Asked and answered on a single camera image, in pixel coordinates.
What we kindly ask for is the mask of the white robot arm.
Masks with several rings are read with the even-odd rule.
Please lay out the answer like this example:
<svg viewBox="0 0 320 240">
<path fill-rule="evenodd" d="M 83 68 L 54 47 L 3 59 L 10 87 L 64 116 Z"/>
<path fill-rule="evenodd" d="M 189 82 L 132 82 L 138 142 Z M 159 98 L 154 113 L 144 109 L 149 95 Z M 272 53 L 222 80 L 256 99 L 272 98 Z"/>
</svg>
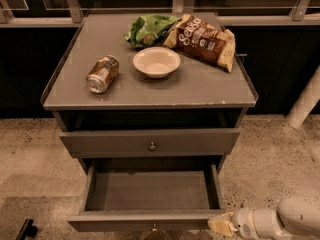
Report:
<svg viewBox="0 0 320 240">
<path fill-rule="evenodd" d="M 320 100 L 320 66 L 300 94 L 287 116 L 288 123 L 298 128 Z M 320 209 L 301 198 L 284 198 L 275 209 L 241 208 L 212 217 L 207 222 L 216 233 L 244 240 L 302 240 L 320 235 Z"/>
</svg>

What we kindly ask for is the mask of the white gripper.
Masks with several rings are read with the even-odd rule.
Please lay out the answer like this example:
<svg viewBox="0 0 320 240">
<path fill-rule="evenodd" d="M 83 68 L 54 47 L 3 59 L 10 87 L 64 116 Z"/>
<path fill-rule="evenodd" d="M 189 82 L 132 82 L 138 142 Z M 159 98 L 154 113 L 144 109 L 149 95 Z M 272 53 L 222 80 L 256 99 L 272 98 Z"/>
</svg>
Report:
<svg viewBox="0 0 320 240">
<path fill-rule="evenodd" d="M 207 224 L 216 233 L 227 237 L 233 237 L 235 233 L 244 240 L 257 238 L 253 223 L 253 208 L 241 208 L 237 212 L 227 212 L 211 217 Z"/>
</svg>

